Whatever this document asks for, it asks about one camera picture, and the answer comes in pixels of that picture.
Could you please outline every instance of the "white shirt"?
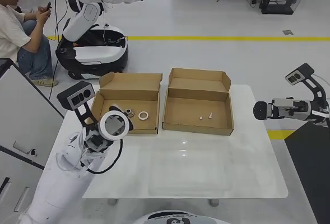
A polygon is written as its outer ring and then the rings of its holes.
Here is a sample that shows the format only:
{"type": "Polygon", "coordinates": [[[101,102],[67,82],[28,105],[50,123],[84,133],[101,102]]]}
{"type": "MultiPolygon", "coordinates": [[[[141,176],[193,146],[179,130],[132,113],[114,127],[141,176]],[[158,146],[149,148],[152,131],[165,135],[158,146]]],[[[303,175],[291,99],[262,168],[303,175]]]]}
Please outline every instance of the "white shirt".
{"type": "Polygon", "coordinates": [[[10,58],[16,63],[19,49],[30,41],[21,22],[24,22],[24,13],[0,4],[0,58],[10,58]]]}

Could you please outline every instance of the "white table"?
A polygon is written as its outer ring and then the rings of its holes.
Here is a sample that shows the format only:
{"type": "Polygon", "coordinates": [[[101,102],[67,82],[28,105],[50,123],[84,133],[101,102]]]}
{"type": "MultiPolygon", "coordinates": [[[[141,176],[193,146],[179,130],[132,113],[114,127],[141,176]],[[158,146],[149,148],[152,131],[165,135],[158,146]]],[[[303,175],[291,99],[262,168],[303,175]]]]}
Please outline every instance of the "white table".
{"type": "MultiPolygon", "coordinates": [[[[160,121],[166,88],[161,86],[160,121]]],[[[161,124],[156,136],[126,136],[117,164],[96,175],[83,197],[286,198],[288,190],[264,123],[252,114],[251,88],[233,85],[230,93],[235,125],[231,136],[162,130],[161,124]]],[[[52,154],[80,129],[69,111],[52,154]]],[[[119,143],[111,146],[100,170],[113,162],[118,150],[119,143]]]]}

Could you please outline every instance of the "yellow floor line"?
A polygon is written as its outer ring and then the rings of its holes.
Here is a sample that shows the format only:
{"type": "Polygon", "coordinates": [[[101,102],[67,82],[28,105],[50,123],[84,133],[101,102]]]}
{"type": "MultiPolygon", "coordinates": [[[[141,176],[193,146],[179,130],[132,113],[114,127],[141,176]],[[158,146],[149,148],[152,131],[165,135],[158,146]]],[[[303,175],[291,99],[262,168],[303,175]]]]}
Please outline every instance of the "yellow floor line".
{"type": "Polygon", "coordinates": [[[253,42],[330,42],[330,36],[129,36],[129,40],[253,41],[253,42]]]}
{"type": "Polygon", "coordinates": [[[267,132],[271,140],[284,140],[293,134],[294,130],[267,130],[267,132]]]}

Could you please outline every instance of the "sneaker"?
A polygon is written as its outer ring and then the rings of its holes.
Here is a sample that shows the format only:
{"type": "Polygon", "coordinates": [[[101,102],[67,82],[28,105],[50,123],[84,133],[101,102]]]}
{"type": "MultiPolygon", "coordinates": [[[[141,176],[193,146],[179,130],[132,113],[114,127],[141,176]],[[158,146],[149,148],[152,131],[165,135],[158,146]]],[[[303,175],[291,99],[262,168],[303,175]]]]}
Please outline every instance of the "sneaker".
{"type": "Polygon", "coordinates": [[[51,86],[56,86],[59,84],[57,80],[52,78],[43,78],[42,80],[31,80],[32,83],[36,86],[46,86],[46,87],[51,87],[51,86]]]}

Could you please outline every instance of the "smartphone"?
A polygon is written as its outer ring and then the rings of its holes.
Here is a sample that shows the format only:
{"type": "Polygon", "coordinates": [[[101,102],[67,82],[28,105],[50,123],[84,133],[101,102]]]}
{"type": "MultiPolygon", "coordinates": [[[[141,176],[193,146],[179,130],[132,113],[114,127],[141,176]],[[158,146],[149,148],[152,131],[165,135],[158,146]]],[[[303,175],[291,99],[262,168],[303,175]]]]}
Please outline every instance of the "smartphone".
{"type": "Polygon", "coordinates": [[[52,8],[52,3],[51,2],[49,2],[48,3],[48,5],[47,5],[47,10],[46,10],[46,12],[48,12],[49,11],[49,9],[51,9],[52,8]]]}

